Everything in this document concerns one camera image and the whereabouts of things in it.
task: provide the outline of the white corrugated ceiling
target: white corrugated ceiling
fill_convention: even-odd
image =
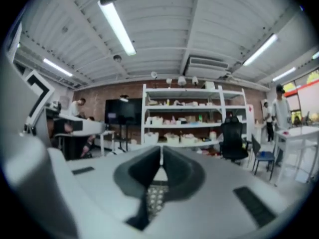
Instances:
[[[224,61],[236,78],[267,84],[279,69],[317,45],[293,0],[117,0],[137,51],[127,56],[97,1],[31,0],[22,19],[17,63],[81,88],[149,78],[151,71],[177,76],[189,56],[203,56]],[[272,32],[279,40],[243,67]],[[120,64],[113,60],[116,54],[122,57]],[[44,57],[73,76],[43,64]]]

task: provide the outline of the fluorescent tube light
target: fluorescent tube light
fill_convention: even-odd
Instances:
[[[275,41],[278,40],[277,35],[273,34],[269,37],[269,39],[244,62],[244,66],[249,66],[256,58],[258,58],[265,50],[267,50],[270,45],[272,45]]]
[[[296,70],[296,68],[293,67],[292,69],[288,70],[287,72],[284,72],[283,74],[281,74],[281,75],[279,75],[279,76],[273,78],[273,82],[275,82],[275,81],[281,79],[282,77],[285,77],[286,75],[289,75],[290,73],[294,72],[295,70]]]
[[[113,29],[118,40],[120,41],[126,54],[128,54],[129,56],[135,55],[136,50],[133,47],[133,44],[131,43],[127,32],[125,31],[123,23],[114,7],[114,4],[109,3],[107,5],[101,5],[100,1],[98,1],[98,5],[102,10],[102,13],[104,14],[105,18],[109,22],[111,28]]]
[[[53,68],[55,68],[56,70],[59,70],[61,73],[66,74],[67,76],[71,77],[72,74],[70,74],[69,72],[65,71],[63,68],[59,67],[58,65],[54,64],[53,62],[51,62],[48,59],[44,59],[43,60],[44,63],[48,64],[49,66],[52,66]]]
[[[318,57],[319,57],[319,51],[313,55],[313,59],[316,59]]]

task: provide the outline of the television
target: television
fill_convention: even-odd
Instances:
[[[130,125],[141,125],[142,98],[129,99],[123,102],[119,99],[105,101],[106,124],[123,124],[123,120]]]

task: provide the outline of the air conditioner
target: air conditioner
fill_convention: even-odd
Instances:
[[[190,57],[186,76],[218,79],[229,74],[228,64],[217,59]]]

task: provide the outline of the black cap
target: black cap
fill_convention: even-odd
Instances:
[[[278,85],[276,86],[276,92],[284,93],[285,90],[284,90],[283,86],[281,86],[280,84],[278,84]]]

